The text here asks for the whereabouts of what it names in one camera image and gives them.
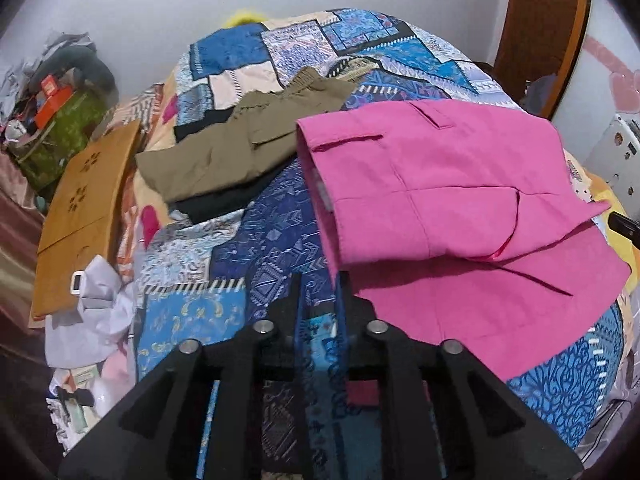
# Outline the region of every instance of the orange box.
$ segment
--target orange box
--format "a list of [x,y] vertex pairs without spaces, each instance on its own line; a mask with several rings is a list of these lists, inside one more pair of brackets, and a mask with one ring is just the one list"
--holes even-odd
[[56,83],[56,78],[54,78],[51,74],[46,76],[46,78],[44,78],[40,82],[40,86],[42,87],[42,91],[44,92],[44,95],[47,96],[47,98],[53,97],[58,92],[58,90],[60,90],[58,83]]
[[39,129],[43,129],[47,126],[47,123],[51,120],[53,115],[62,108],[62,105],[69,101],[69,98],[74,94],[74,89],[71,86],[64,86],[52,97],[47,99],[42,108],[38,110],[35,121],[36,126]]

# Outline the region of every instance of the white appliance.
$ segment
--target white appliance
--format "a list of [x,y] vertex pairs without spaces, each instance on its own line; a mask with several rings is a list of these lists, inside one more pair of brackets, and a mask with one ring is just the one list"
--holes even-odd
[[611,186],[626,214],[640,220],[640,141],[638,125],[615,115],[584,167]]

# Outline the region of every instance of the white fabric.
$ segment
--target white fabric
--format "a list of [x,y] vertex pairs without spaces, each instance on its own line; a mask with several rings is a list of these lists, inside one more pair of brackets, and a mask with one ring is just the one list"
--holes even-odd
[[45,356],[52,368],[78,368],[104,361],[127,333],[135,310],[134,283],[122,286],[102,256],[84,270],[78,308],[45,320]]

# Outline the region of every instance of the metal screw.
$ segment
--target metal screw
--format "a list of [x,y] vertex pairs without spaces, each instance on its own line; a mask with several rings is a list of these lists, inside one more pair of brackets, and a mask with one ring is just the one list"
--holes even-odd
[[193,354],[198,348],[200,348],[200,342],[195,339],[185,339],[180,343],[178,348],[183,354]]
[[465,349],[462,343],[457,339],[447,339],[442,343],[442,348],[449,354],[459,354]]
[[367,330],[372,334],[383,334],[389,329],[389,325],[379,319],[374,319],[367,323]]
[[260,321],[256,321],[254,323],[254,330],[261,334],[267,334],[271,332],[276,326],[273,324],[273,321],[269,321],[268,319],[261,319]]

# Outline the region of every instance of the olive green garment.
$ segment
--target olive green garment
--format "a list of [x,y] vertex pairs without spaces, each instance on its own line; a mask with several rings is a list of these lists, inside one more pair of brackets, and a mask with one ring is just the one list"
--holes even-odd
[[139,153],[138,169],[166,202],[251,181],[295,153],[298,119],[339,110],[354,89],[303,68],[280,93],[246,94],[226,123],[172,148]]

